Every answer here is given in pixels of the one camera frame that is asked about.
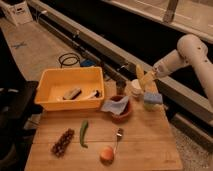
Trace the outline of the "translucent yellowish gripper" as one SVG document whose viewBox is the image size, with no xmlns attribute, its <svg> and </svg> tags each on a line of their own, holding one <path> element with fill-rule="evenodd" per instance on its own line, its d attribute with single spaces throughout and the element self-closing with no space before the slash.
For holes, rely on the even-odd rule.
<svg viewBox="0 0 213 171">
<path fill-rule="evenodd" d="M 147 72 L 142 78 L 142 88 L 145 88 L 149 83 L 156 79 L 156 73 L 154 71 Z"/>
</svg>

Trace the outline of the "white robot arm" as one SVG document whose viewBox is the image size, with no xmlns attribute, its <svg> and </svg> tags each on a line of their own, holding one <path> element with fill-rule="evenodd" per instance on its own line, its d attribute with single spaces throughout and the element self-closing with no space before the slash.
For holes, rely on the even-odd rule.
<svg viewBox="0 0 213 171">
<path fill-rule="evenodd" d="M 139 78 L 142 89 L 158 78 L 163 78 L 173 72 L 191 66 L 213 107 L 213 63 L 207 57 L 208 47 L 200 38 L 193 34 L 182 36 L 177 42 L 177 48 L 158 60 L 152 70 Z"/>
</svg>

